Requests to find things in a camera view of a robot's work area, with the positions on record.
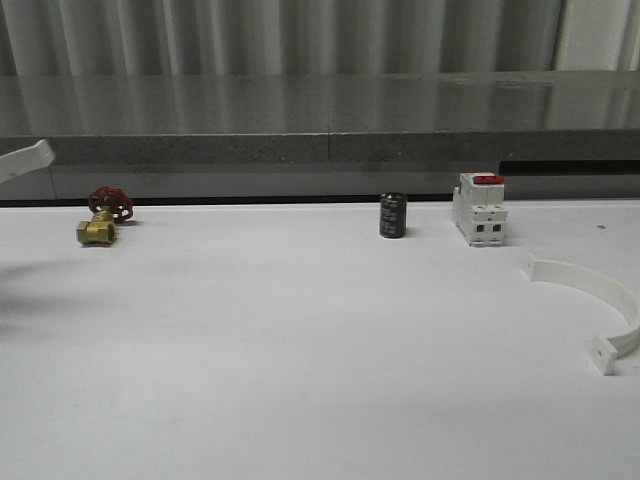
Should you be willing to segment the white half pipe clamp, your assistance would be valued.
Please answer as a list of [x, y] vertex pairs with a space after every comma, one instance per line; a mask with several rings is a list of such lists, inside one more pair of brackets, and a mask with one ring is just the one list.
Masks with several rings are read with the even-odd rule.
[[48, 167], [55, 153], [45, 139], [34, 145], [15, 150], [0, 157], [0, 182], [4, 183], [26, 173]]
[[609, 304], [626, 320], [626, 329], [615, 335], [596, 335], [590, 357], [602, 375], [614, 373], [615, 362], [639, 344], [639, 297], [615, 280], [589, 268], [528, 255], [527, 274], [532, 282], [571, 287]]

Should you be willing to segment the black cylindrical capacitor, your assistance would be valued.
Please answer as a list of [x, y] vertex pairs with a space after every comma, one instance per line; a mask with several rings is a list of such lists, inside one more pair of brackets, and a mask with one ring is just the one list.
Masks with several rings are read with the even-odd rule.
[[406, 234], [407, 198], [398, 192], [380, 196], [379, 234], [388, 239], [402, 238]]

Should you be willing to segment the grey stone counter ledge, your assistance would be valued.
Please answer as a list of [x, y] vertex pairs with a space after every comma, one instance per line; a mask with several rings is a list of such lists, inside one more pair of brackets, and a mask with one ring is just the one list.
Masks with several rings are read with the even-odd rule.
[[7, 203], [83, 199], [443, 198], [494, 171], [510, 199], [639, 193], [635, 72], [5, 76], [1, 148], [55, 161]]

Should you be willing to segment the brass valve red handwheel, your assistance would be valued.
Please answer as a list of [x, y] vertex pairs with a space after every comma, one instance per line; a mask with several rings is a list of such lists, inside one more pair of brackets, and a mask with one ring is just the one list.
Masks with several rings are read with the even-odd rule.
[[93, 213], [89, 221], [76, 227], [76, 238], [82, 245], [111, 245], [116, 240], [116, 226], [133, 217], [133, 200], [123, 190], [101, 186], [88, 196]]

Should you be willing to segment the white pleated curtain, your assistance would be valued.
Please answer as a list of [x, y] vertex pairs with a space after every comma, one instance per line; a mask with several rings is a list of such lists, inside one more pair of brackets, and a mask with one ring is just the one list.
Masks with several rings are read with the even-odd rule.
[[5, 75], [620, 70], [635, 1], [5, 1]]

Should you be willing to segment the white circuit breaker red switch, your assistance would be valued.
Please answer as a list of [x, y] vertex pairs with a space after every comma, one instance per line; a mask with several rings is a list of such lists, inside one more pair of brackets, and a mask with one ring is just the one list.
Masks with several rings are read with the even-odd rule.
[[493, 172], [461, 173], [454, 188], [452, 219], [468, 245], [501, 246], [508, 211], [503, 206], [504, 176]]

